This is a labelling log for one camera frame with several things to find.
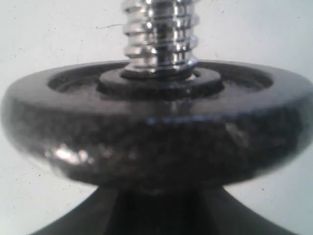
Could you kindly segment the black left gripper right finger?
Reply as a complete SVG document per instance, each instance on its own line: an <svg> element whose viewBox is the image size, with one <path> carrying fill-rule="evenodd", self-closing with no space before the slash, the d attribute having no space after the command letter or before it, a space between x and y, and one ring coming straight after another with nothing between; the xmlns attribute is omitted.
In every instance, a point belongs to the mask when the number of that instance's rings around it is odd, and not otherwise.
<svg viewBox="0 0 313 235"><path fill-rule="evenodd" d="M224 188L202 192L203 209L211 235L292 235L235 199Z"/></svg>

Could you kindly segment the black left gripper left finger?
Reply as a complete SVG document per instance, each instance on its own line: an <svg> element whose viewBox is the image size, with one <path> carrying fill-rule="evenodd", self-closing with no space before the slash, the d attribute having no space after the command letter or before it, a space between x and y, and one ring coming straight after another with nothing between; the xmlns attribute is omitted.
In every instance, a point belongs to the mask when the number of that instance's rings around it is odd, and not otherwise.
<svg viewBox="0 0 313 235"><path fill-rule="evenodd" d="M103 235L117 200L117 191L98 188L85 201L35 235Z"/></svg>

